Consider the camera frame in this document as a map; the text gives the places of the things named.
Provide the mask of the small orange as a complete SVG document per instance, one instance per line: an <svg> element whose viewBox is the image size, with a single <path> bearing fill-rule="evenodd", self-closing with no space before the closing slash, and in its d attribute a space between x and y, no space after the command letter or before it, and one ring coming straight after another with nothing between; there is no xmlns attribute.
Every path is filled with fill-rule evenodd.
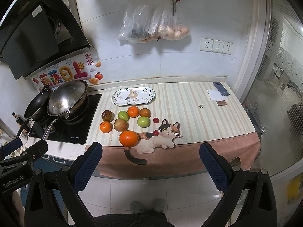
<svg viewBox="0 0 303 227"><path fill-rule="evenodd" d="M112 124L108 121L103 121L100 123L100 131L103 133L109 133L112 130Z"/></svg>

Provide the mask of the large orange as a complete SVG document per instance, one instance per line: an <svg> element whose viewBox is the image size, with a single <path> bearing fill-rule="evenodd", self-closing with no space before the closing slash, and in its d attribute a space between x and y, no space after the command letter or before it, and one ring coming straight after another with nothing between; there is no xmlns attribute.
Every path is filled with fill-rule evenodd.
<svg viewBox="0 0 303 227"><path fill-rule="evenodd" d="M139 141L138 134L131 130L123 131L119 136L119 141L124 147L134 147Z"/></svg>

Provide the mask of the brownish red-green apple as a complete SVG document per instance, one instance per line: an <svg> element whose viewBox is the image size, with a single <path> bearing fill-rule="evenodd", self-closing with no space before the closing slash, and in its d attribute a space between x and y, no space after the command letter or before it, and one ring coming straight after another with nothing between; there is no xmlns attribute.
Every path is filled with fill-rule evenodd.
<svg viewBox="0 0 303 227"><path fill-rule="evenodd" d="M124 132L128 129L128 122L126 122L123 119L116 119L114 124L113 124L113 128L118 131L118 132Z"/></svg>

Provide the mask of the dark red apple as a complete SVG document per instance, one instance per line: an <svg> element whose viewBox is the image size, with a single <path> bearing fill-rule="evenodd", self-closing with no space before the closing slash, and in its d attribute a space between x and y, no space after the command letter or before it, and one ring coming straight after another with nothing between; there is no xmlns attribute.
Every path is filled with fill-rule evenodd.
<svg viewBox="0 0 303 227"><path fill-rule="evenodd" d="M114 114L110 110L105 110L101 114L103 121L112 122L114 119Z"/></svg>

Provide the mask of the green apple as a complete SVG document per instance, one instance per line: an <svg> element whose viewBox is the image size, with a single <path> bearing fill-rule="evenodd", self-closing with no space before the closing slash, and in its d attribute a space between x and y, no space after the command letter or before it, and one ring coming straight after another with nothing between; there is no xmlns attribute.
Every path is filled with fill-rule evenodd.
<svg viewBox="0 0 303 227"><path fill-rule="evenodd" d="M141 128L147 128L147 127L150 126L151 121L150 121L150 119L149 119L148 117L146 117L146 116L141 116L141 117L138 118L137 124L138 124L138 126L141 127Z"/></svg>
<svg viewBox="0 0 303 227"><path fill-rule="evenodd" d="M128 113L126 111L120 111L118 113L118 118L122 119L124 121L128 121L129 120L129 115L128 115Z"/></svg>

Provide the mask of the dull orange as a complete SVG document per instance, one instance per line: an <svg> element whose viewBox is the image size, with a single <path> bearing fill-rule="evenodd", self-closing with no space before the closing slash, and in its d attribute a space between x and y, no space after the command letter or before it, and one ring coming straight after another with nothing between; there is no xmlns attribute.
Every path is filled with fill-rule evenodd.
<svg viewBox="0 0 303 227"><path fill-rule="evenodd" d="M147 117L150 118L152 115L151 111L148 108L143 108L140 110L140 116L141 117Z"/></svg>

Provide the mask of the dark sauce bottle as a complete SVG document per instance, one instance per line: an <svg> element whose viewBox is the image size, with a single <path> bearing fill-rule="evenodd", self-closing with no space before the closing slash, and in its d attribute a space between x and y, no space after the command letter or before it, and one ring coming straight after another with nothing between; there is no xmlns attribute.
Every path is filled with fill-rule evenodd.
<svg viewBox="0 0 303 227"><path fill-rule="evenodd" d="M24 123L24 120L20 116L17 116L15 112L12 113L12 116L16 119L16 123L21 127L22 124ZM26 125L24 127L24 131L26 133L29 133L30 132L30 127L28 125Z"/></svg>

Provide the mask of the black frying pan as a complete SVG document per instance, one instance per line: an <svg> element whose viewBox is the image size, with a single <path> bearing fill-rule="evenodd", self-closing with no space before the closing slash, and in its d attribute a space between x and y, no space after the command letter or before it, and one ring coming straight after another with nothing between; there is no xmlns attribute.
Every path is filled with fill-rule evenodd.
<svg viewBox="0 0 303 227"><path fill-rule="evenodd" d="M45 86L42 91L30 102L30 104L25 110L25 121L18 130L18 133L16 135L17 138L19 138L23 129L30 121L38 122L48 116L47 106L49 103L50 96L51 88L49 86Z"/></svg>

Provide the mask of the calico cat shaped mat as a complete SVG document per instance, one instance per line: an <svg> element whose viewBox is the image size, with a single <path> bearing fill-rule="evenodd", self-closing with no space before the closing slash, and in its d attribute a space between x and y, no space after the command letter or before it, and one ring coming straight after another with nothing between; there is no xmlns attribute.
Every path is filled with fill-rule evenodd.
<svg viewBox="0 0 303 227"><path fill-rule="evenodd" d="M159 131L158 136L155 136L153 132L138 133L139 141L137 145L124 149L124 154L130 162L135 165L145 166L147 161L136 158L131 151L135 151L137 154L149 154L153 153L155 149L172 149L175 147L174 140L182 138L179 122L170 124L167 119L164 119L156 130Z"/></svg>

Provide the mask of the striped table cloth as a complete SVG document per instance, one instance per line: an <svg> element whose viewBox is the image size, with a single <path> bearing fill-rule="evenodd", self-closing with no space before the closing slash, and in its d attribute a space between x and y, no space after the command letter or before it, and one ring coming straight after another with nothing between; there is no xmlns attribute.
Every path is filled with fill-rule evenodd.
<svg viewBox="0 0 303 227"><path fill-rule="evenodd" d="M243 106L231 93L226 106L210 100L207 90L214 89L211 82L179 82L151 84L156 93L155 100L146 105L152 118L161 123L180 123L182 138L174 140L172 149L155 149L153 153L137 154L147 165L130 162L124 147L119 142L119 132L100 131L101 114L105 110L117 114L123 110L111 101L115 88L103 91L92 120L87 143L99 142L103 156L97 171L100 175L118 179L141 179L145 177L172 176L198 172L204 169L199 157L199 147L208 142L216 152L232 161L240 160L243 169L249 170L260 151L260 140Z"/></svg>

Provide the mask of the cherry tomato upper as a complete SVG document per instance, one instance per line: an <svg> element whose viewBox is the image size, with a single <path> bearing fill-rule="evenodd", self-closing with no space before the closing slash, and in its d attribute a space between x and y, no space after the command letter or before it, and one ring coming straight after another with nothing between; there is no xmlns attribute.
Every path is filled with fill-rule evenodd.
<svg viewBox="0 0 303 227"><path fill-rule="evenodd" d="M156 124L158 124L158 123L159 123L159 119L155 117L155 118L153 119L153 122L156 123Z"/></svg>

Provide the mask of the blue smartphone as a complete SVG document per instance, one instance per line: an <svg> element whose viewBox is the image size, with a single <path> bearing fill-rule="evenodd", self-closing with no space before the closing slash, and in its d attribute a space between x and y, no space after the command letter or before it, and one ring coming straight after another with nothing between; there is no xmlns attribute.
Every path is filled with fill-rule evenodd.
<svg viewBox="0 0 303 227"><path fill-rule="evenodd" d="M216 87L216 89L222 96L229 96L229 92L226 90L226 88L222 85L221 82L213 82L213 85Z"/></svg>

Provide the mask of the oval patterned ceramic plate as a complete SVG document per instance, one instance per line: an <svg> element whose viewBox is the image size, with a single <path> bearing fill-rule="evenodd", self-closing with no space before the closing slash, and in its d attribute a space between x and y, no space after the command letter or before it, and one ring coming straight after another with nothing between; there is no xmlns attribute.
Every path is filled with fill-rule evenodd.
<svg viewBox="0 0 303 227"><path fill-rule="evenodd" d="M115 91L111 101L117 106L139 106L152 103L155 98L154 89L150 87L133 87Z"/></svg>

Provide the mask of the black range hood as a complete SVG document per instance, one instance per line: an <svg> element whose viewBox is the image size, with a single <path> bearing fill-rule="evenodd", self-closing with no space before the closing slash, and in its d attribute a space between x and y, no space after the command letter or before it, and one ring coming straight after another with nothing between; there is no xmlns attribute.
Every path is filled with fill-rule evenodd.
<svg viewBox="0 0 303 227"><path fill-rule="evenodd" d="M76 0L1 0L1 62L15 79L90 50Z"/></svg>

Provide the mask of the white wall socket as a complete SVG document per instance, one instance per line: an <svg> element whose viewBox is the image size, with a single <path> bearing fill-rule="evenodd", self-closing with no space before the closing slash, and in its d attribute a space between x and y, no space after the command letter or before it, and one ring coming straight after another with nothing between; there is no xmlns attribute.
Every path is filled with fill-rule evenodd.
<svg viewBox="0 0 303 227"><path fill-rule="evenodd" d="M234 44L230 42L224 42L223 45L223 54L232 55L233 53Z"/></svg>
<svg viewBox="0 0 303 227"><path fill-rule="evenodd" d="M222 53L223 52L223 47L224 47L224 42L223 41L214 40L213 41L212 52Z"/></svg>
<svg viewBox="0 0 303 227"><path fill-rule="evenodd" d="M213 39L202 38L200 42L200 51L212 52L213 42Z"/></svg>

